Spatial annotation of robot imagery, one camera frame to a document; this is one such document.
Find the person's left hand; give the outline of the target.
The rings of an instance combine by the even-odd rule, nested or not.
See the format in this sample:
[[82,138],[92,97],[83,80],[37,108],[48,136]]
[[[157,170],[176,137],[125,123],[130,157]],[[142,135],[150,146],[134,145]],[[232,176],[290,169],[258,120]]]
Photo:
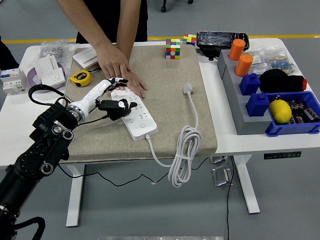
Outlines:
[[117,77],[128,80],[127,87],[133,91],[134,94],[139,96],[141,99],[144,99],[145,91],[148,90],[147,85],[143,82],[143,80],[134,72],[127,71],[124,74],[118,74]]

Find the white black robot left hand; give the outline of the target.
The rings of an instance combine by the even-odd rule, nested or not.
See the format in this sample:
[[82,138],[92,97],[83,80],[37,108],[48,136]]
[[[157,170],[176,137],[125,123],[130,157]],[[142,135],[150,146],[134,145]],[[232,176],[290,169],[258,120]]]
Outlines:
[[114,77],[104,79],[92,88],[79,101],[74,101],[68,104],[67,110],[77,119],[79,123],[86,120],[89,113],[98,108],[101,111],[106,111],[111,120],[117,120],[131,113],[131,109],[136,107],[136,102],[129,102],[125,98],[120,100],[102,100],[104,93],[114,90],[117,87],[125,87],[128,80]]

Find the person's right hand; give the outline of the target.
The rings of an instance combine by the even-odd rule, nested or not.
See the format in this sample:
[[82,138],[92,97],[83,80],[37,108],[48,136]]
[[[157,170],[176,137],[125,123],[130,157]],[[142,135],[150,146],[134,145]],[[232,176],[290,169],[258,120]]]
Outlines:
[[131,71],[125,55],[112,43],[95,48],[97,60],[105,77],[121,78]]

